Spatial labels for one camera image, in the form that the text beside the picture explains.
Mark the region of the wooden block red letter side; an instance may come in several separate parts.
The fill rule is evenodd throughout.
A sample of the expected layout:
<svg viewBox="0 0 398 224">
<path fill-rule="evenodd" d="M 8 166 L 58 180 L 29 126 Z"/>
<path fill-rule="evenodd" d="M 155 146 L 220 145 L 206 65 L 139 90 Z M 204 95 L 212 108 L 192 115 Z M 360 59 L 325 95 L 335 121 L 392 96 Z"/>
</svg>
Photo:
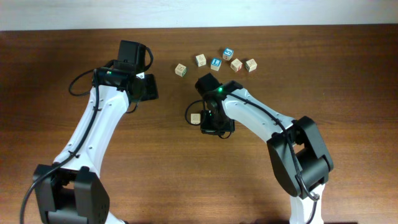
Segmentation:
<svg viewBox="0 0 398 224">
<path fill-rule="evenodd" d="M 192 113 L 190 115 L 190 122 L 192 125 L 197 125 L 201 123 L 201 114 L 200 113 Z"/>
</svg>

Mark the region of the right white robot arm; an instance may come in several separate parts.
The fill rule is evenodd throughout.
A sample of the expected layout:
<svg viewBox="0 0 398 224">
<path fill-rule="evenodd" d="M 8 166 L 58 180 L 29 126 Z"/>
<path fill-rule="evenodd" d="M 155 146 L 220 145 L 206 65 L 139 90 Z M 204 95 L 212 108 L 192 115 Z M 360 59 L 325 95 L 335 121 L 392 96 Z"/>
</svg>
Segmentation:
<svg viewBox="0 0 398 224">
<path fill-rule="evenodd" d="M 267 144 L 275 178 L 290 196 L 289 222 L 323 223 L 322 193 L 334 164 L 316 123 L 270 109 L 235 81 L 199 80 L 195 88 L 208 107 L 208 134 L 231 133 L 237 121 Z"/>
</svg>

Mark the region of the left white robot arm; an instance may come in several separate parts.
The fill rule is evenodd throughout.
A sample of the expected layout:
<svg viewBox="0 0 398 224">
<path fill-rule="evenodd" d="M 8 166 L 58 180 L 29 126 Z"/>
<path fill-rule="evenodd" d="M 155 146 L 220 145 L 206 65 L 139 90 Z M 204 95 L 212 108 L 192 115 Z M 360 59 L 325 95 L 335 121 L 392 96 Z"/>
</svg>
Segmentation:
<svg viewBox="0 0 398 224">
<path fill-rule="evenodd" d="M 39 164 L 33 186 L 42 223 L 122 223 L 110 211 L 101 165 L 119 120 L 131 103 L 159 97 L 155 77 L 110 68 L 94 70 L 85 112 L 50 165 Z"/>
</svg>

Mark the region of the wooden block green side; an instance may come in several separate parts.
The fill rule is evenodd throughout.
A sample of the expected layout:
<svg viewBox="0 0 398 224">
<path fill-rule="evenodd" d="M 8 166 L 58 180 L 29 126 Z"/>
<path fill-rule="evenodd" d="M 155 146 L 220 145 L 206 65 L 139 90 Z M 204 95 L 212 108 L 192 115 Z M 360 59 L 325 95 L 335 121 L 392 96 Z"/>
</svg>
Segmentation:
<svg viewBox="0 0 398 224">
<path fill-rule="evenodd" d="M 184 75 L 187 72 L 187 67 L 182 65 L 181 63 L 179 63 L 176 67 L 175 67 L 175 74 L 180 76 L 180 77 L 184 77 Z"/>
</svg>

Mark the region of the blue L wooden block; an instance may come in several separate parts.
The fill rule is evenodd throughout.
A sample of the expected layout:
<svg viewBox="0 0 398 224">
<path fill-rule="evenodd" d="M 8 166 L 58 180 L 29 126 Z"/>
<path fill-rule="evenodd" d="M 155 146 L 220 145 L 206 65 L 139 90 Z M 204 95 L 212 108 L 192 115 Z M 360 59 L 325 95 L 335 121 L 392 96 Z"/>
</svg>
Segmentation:
<svg viewBox="0 0 398 224">
<path fill-rule="evenodd" d="M 213 58 L 210 63 L 210 68 L 212 70 L 218 71 L 221 67 L 221 60 L 218 58 Z"/>
</svg>

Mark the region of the wooden block red edge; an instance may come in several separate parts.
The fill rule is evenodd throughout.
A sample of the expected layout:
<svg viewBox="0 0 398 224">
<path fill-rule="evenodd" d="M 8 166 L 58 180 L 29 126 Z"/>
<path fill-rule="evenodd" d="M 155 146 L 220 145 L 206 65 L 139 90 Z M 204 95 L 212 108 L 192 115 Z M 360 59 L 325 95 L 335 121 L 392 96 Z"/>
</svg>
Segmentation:
<svg viewBox="0 0 398 224">
<path fill-rule="evenodd" d="M 239 59 L 234 59 L 231 64 L 230 67 L 234 72 L 238 72 L 240 69 L 242 69 L 243 63 L 239 60 Z"/>
</svg>

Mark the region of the plain wooden block top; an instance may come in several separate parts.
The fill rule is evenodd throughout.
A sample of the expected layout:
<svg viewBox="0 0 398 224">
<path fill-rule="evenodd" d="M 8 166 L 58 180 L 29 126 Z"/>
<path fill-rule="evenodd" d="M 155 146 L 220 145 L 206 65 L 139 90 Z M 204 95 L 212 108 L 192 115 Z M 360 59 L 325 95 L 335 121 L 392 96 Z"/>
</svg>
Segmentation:
<svg viewBox="0 0 398 224">
<path fill-rule="evenodd" d="M 204 54 L 197 55 L 195 57 L 195 61 L 196 61 L 198 67 L 202 67 L 202 66 L 206 65 L 206 57 Z"/>
</svg>

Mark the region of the wooden block green edge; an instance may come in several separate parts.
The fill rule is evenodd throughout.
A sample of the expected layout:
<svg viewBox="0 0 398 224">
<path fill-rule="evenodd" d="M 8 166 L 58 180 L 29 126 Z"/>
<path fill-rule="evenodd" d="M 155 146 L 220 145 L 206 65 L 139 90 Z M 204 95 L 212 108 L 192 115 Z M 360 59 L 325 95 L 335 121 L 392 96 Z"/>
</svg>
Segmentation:
<svg viewBox="0 0 398 224">
<path fill-rule="evenodd" d="M 253 72 L 257 68 L 257 62 L 252 58 L 245 62 L 245 68 L 248 72 Z"/>
</svg>

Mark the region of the blue S wooden block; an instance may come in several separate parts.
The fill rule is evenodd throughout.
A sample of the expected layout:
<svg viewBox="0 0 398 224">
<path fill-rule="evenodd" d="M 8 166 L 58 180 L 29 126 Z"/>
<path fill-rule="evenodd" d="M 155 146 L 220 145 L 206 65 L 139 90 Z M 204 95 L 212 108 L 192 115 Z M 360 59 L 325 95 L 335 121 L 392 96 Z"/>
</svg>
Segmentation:
<svg viewBox="0 0 398 224">
<path fill-rule="evenodd" d="M 223 51 L 223 59 L 230 61 L 231 58 L 233 57 L 234 50 L 230 48 L 225 48 Z"/>
</svg>

